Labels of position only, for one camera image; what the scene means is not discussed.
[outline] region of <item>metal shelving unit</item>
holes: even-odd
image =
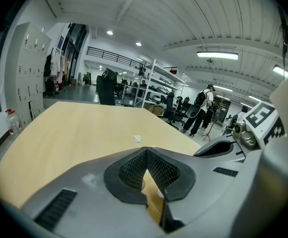
[[[182,93],[182,91],[184,89],[185,81],[183,81],[182,79],[178,78],[176,75],[174,75],[174,74],[170,73],[169,71],[167,71],[167,70],[161,68],[160,66],[158,66],[156,64],[156,60],[154,60],[153,63],[146,63],[144,65],[144,69],[146,69],[146,71],[145,71],[146,73],[147,73],[147,70],[150,70],[149,78],[145,77],[145,76],[141,76],[140,83],[141,83],[142,79],[146,79],[146,80],[148,79],[147,87],[145,89],[144,97],[142,98],[142,97],[138,97],[139,89],[140,89],[140,85],[139,85],[137,93],[136,93],[135,101],[134,101],[134,106],[136,106],[140,102],[142,102],[142,108],[144,107],[145,103],[156,104],[156,102],[154,102],[154,101],[146,100],[146,97],[147,97],[148,93],[153,93],[155,95],[163,95],[163,96],[167,97],[167,94],[163,94],[163,93],[159,93],[159,92],[155,92],[155,91],[150,90],[149,86],[150,86],[151,82],[157,83],[157,84],[159,84],[161,86],[165,86],[165,87],[169,88],[171,91],[181,91],[181,93]],[[172,84],[167,84],[166,82],[154,77],[153,74],[155,72],[160,74],[161,76],[166,77],[170,81],[172,81],[173,85]],[[175,83],[177,83],[177,82],[182,83],[183,86],[178,87],[178,88],[175,87]]]

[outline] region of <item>cap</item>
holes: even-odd
[[[214,85],[213,84],[209,84],[207,89],[213,88],[213,90],[215,91]]]

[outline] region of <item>locker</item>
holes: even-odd
[[[43,112],[43,69],[50,39],[30,22],[17,25],[6,59],[5,99],[23,128]]]

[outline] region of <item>black railing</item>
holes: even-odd
[[[93,47],[88,47],[86,54],[89,56],[94,56],[94,57],[99,57],[99,58],[119,62],[119,63],[125,64],[129,67],[133,67],[135,69],[140,69],[141,67],[143,67],[143,64],[138,62],[138,61],[134,61],[134,60],[127,58],[127,57],[124,57],[122,55],[119,55],[119,54],[116,54],[113,52],[109,52],[106,50],[93,48]]]

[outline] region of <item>plastic bottle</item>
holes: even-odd
[[[19,118],[16,115],[15,111],[12,111],[11,109],[7,109],[5,112],[7,113],[6,123],[7,123],[9,134],[15,140],[16,137],[18,137],[21,132]]]

